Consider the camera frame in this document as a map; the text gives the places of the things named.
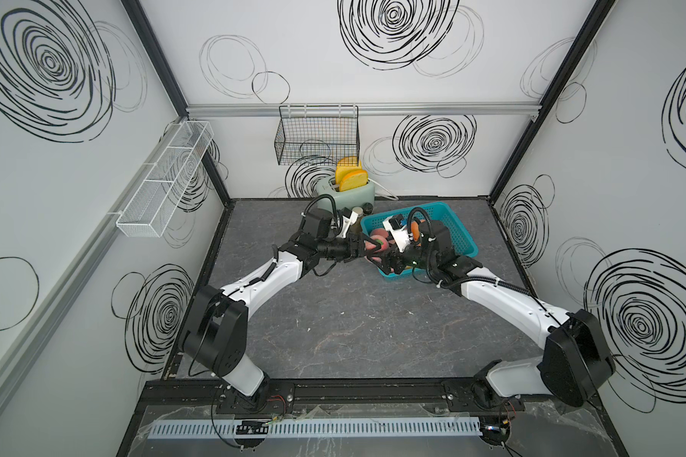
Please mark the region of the pink peach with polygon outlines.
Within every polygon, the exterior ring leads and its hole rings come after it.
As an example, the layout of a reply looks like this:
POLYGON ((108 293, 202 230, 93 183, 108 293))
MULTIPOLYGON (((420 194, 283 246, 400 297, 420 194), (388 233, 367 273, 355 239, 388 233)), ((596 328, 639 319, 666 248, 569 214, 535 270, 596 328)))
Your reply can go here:
POLYGON ((371 236, 371 238, 379 237, 379 238, 383 238, 383 239, 388 239, 389 238, 389 232, 387 232, 387 230, 385 230, 384 228, 375 228, 370 233, 370 236, 371 236))
POLYGON ((378 256, 381 251, 389 249, 389 242, 383 238, 369 238, 364 241, 364 248, 367 257, 378 256))

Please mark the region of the orange wrinkled peach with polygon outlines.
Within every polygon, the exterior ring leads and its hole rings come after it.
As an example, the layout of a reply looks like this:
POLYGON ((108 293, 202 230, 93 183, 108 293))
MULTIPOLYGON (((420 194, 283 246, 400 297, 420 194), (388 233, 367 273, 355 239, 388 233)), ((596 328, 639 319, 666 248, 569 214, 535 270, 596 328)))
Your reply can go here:
POLYGON ((410 225, 410 234, 415 242, 419 240, 420 237, 420 230, 419 230, 419 225, 417 221, 411 222, 410 225))

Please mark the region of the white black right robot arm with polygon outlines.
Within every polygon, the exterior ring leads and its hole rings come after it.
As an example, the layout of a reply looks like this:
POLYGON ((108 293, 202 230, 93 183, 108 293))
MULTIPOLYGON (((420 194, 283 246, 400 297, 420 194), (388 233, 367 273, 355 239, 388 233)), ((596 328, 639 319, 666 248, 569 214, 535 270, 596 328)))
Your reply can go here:
POLYGON ((485 395, 552 396, 581 407, 615 374, 615 358, 598 319, 586 310, 568 312, 549 305, 467 255, 441 257, 423 247, 400 251, 376 246, 366 257, 385 273, 407 267, 424 270, 436 287, 491 310, 542 350, 539 357, 493 363, 484 374, 485 395))

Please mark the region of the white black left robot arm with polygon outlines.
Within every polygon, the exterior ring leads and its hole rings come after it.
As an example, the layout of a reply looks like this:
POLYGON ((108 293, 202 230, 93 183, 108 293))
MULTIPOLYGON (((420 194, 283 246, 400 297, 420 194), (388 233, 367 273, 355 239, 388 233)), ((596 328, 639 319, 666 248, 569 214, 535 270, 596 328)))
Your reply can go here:
POLYGON ((246 354, 251 317, 276 293, 313 272, 320 261, 350 262, 382 247, 367 235, 292 239, 274 248, 272 258, 248 275, 220 289, 201 288, 177 336, 178 349, 238 393, 257 397, 269 381, 246 354))

